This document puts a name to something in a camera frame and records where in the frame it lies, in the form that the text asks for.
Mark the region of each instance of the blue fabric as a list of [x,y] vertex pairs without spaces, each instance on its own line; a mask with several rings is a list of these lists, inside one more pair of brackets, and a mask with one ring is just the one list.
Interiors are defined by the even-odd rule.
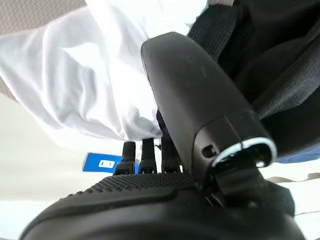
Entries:
[[294,163],[312,161],[319,158],[320,158],[320,146],[316,146],[294,155],[280,157],[278,158],[277,162],[282,164],[294,164]]

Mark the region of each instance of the robotic hand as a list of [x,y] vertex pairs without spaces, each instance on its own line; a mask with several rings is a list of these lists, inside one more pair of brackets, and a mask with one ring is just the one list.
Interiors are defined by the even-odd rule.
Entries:
[[141,56],[161,113],[162,173],[153,139],[139,174],[126,142],[113,176],[48,207],[20,239],[303,240],[289,190],[258,170],[276,146],[217,63],[173,32],[146,41]]

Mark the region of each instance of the black fabric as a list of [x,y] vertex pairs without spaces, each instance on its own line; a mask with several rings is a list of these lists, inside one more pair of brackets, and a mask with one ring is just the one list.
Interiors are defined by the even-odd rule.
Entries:
[[[282,160],[317,149],[319,0],[214,5],[197,19],[189,37],[233,79],[270,132]],[[310,154],[302,154],[300,160],[312,160],[308,158]]]

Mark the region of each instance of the black plastic casing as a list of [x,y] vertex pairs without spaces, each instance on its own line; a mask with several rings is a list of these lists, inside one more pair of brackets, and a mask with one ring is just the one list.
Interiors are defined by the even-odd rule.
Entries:
[[199,186],[226,157],[257,146],[259,167],[277,155],[274,142],[241,92],[193,40],[170,32],[141,47],[144,69],[184,169]]

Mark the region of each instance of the textured black surface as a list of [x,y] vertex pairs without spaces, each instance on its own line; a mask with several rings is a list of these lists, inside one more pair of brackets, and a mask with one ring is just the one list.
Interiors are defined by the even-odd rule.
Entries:
[[104,178],[84,193],[135,191],[158,187],[184,189],[194,184],[192,177],[183,173],[117,175]]

